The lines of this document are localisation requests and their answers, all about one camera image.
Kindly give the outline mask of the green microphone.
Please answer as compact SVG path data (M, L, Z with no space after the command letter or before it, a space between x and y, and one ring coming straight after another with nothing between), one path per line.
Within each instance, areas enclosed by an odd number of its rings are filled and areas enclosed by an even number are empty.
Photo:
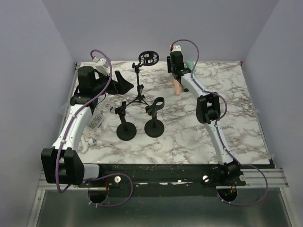
M187 62L187 67L193 71L195 69L195 62L189 61Z

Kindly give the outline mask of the pink microphone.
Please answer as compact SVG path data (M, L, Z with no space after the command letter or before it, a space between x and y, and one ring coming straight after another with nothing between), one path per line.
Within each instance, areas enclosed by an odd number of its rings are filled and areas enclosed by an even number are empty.
M182 91L181 85L176 79L173 79L173 83L174 83L174 88L175 88L175 94L177 96L179 96L181 94L181 91Z

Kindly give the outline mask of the black round-base stand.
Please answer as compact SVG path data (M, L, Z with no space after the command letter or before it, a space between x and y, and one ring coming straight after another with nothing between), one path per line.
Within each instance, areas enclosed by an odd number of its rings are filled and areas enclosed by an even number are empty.
M164 124L157 119L157 111L165 106L165 99L158 97L154 100L152 105L145 108L146 113L151 116L151 120L147 121L144 130L145 133L152 138L157 138L164 133Z
M115 109L115 114L119 115L119 119L121 121L116 130L118 138L123 141L132 140L136 136L137 129L133 123L127 122L125 119L126 101L123 101L121 106Z

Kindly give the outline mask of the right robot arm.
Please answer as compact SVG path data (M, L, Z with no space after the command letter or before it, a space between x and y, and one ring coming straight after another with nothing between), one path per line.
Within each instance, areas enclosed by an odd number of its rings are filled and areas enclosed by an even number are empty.
M216 151L218 166L218 181L229 185L235 180L235 173L240 171L240 165L228 154L228 145L219 123L221 116L219 96L216 92L205 91L196 80L193 71L186 67L180 50L172 50L167 57L168 72L184 86L196 99L196 118L206 128Z

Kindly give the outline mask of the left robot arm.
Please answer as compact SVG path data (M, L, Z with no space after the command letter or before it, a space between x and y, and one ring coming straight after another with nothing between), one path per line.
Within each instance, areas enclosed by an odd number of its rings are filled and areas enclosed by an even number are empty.
M41 160L48 183L79 185L85 180L101 186L105 175L98 164L84 164L77 154L83 131L92 118L98 104L98 96L124 95L134 85L125 80L120 71L115 71L116 79L102 74L92 66L78 69L78 86L70 98L67 121L56 142L42 150Z

